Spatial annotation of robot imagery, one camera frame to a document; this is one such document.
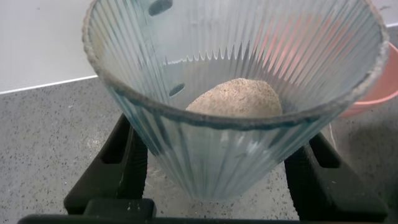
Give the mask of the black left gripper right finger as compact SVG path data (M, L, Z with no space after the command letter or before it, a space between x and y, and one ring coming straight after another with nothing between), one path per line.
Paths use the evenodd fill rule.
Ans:
M387 208L319 133L284 161L301 221L383 222Z

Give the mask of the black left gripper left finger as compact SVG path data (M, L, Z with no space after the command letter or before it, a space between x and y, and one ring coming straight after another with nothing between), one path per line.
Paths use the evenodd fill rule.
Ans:
M70 216L153 218L155 203L143 197L147 146L124 115L63 201Z

